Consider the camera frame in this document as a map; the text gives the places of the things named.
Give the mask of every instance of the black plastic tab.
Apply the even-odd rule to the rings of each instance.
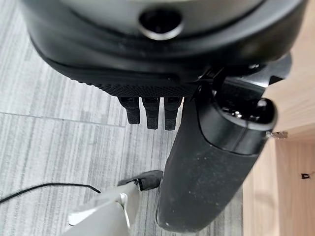
[[[148,129],[158,129],[158,109],[159,97],[142,98],[142,103],[146,109]]]
[[[165,130],[175,130],[177,112],[182,100],[182,97],[164,98]]]
[[[140,124],[140,108],[138,97],[119,97],[120,104],[127,111],[129,124]]]

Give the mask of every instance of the black cable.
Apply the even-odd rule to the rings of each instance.
[[[47,186],[75,186],[75,187],[85,187],[85,188],[89,188],[93,191],[95,191],[96,193],[101,193],[98,189],[90,186],[90,185],[85,185],[85,184],[77,184],[77,183],[45,183],[45,184],[41,184],[41,185],[37,185],[28,189],[24,189],[20,192],[17,192],[15,194],[12,194],[10,196],[7,196],[3,199],[0,199],[0,204],[5,203],[6,201],[9,201],[12,198],[18,197],[24,193],[30,192],[32,190],[38,189],[38,188],[42,188],[42,187],[47,187]]]

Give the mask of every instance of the round hole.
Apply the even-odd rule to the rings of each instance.
[[[179,35],[183,29],[182,16],[175,10],[147,10],[139,18],[140,31],[154,40],[168,40]]]

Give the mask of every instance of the striped gray carpet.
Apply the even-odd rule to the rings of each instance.
[[[0,198],[43,182],[91,184],[163,169],[176,132],[126,124],[116,98],[53,71],[36,54],[14,0],[0,0]],[[67,213],[95,195],[46,188],[0,206],[0,236],[58,236]],[[143,194],[132,236],[175,236],[154,221],[156,191]],[[199,236],[241,236],[242,194]]]

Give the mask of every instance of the wooden furniture panel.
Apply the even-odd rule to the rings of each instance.
[[[315,0],[295,44],[292,72],[265,97],[279,111],[276,131],[243,185],[244,236],[315,236]]]

